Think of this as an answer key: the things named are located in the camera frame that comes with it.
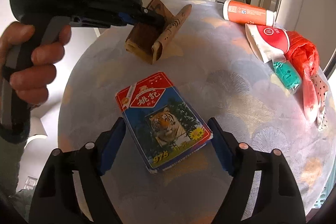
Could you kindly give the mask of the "grey sleeve forearm left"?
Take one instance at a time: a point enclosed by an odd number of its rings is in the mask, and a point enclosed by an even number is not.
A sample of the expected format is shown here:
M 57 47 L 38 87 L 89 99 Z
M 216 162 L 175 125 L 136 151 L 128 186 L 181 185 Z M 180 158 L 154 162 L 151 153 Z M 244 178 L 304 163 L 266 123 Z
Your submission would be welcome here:
M 27 223 L 35 188 L 17 191 L 25 142 L 1 128 L 1 223 Z

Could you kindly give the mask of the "person's left hand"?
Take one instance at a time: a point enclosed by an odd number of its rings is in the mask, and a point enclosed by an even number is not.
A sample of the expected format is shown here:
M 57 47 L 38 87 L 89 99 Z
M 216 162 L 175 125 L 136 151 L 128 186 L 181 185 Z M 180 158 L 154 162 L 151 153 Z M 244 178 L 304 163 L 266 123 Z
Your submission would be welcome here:
M 13 46 L 21 45 L 33 36 L 35 27 L 19 22 L 11 23 L 1 36 L 1 66 Z M 71 27 L 66 25 L 59 33 L 56 42 L 34 49 L 31 54 L 33 66 L 17 71 L 10 76 L 10 86 L 17 96 L 34 106 L 42 105 L 49 97 L 47 85 L 56 78 L 55 64 L 65 53 L 64 46 L 70 41 Z

